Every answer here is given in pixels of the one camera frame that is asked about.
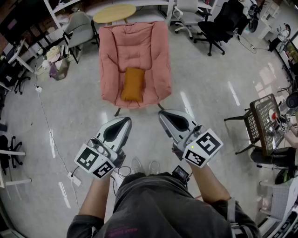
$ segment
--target white shoe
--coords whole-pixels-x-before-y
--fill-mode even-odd
[[[160,165],[156,160],[151,161],[150,165],[149,165],[149,173],[150,174],[159,174],[160,171]]]
[[[145,173],[141,162],[137,157],[134,157],[132,161],[130,162],[130,168],[131,168],[131,174],[135,173]]]

